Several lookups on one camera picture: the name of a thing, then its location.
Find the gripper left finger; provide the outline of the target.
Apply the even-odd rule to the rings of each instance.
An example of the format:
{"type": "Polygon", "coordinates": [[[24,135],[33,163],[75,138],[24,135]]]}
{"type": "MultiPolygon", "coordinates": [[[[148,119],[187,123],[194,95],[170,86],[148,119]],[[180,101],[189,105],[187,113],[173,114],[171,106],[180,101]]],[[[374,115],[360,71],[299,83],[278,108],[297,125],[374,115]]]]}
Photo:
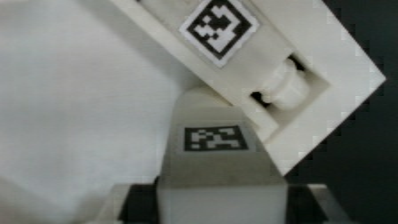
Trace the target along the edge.
{"type": "Polygon", "coordinates": [[[154,184],[113,187],[95,224],[161,224],[154,184]]]}

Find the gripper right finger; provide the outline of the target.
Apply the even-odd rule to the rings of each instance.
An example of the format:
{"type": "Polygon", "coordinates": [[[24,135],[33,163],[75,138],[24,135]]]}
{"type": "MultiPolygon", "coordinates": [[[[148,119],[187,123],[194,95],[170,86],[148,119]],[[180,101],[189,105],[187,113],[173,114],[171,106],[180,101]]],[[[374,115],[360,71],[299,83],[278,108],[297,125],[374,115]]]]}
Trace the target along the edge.
{"type": "Polygon", "coordinates": [[[356,224],[326,184],[290,186],[287,224],[356,224]]]}

